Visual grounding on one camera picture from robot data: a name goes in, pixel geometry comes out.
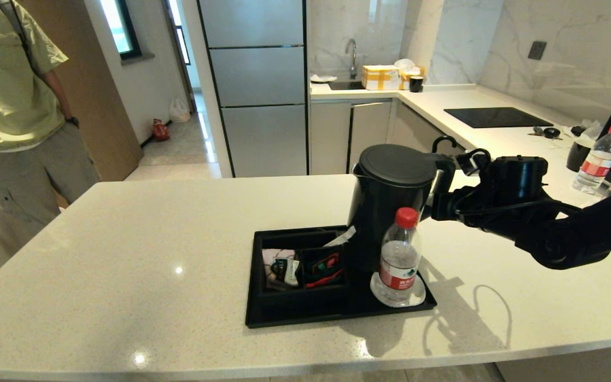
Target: cardboard box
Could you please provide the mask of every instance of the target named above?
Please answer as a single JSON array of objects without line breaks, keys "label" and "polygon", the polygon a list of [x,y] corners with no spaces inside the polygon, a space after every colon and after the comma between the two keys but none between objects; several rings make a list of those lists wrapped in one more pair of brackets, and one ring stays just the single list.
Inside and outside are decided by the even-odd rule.
[{"label": "cardboard box", "polygon": [[364,65],[362,84],[367,90],[399,90],[400,70],[393,65]]}]

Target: faucet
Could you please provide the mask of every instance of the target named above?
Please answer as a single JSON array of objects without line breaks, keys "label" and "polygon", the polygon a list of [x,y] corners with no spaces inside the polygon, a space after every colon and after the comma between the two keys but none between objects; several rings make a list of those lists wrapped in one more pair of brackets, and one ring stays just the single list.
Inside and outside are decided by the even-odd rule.
[{"label": "faucet", "polygon": [[350,65],[350,80],[354,80],[357,77],[357,67],[355,66],[355,60],[357,59],[357,43],[355,39],[349,39],[346,44],[346,54],[350,51],[350,46],[352,45],[352,63]]}]

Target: shirt pocket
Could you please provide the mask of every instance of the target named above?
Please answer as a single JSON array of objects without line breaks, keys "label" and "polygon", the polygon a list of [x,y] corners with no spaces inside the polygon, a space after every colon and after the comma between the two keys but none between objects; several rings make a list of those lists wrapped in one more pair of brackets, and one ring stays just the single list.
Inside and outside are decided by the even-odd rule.
[{"label": "shirt pocket", "polygon": [[14,32],[0,33],[0,67],[21,68],[30,66],[22,48],[20,36]]}]

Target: kettle lid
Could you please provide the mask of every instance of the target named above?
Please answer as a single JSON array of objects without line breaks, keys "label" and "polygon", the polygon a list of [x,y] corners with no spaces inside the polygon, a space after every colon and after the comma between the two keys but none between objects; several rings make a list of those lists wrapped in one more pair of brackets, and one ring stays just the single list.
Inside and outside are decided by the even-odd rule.
[{"label": "kettle lid", "polygon": [[367,176],[400,187],[429,186],[437,174],[428,154],[400,145],[370,146],[360,154],[358,165]]}]

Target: khaki pants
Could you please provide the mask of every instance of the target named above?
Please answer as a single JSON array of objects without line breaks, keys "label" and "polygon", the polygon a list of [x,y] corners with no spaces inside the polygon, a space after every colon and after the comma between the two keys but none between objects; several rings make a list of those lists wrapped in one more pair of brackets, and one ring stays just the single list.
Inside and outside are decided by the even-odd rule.
[{"label": "khaki pants", "polygon": [[37,147],[0,153],[2,209],[35,235],[60,214],[54,189],[73,203],[98,181],[82,134],[70,123]]}]

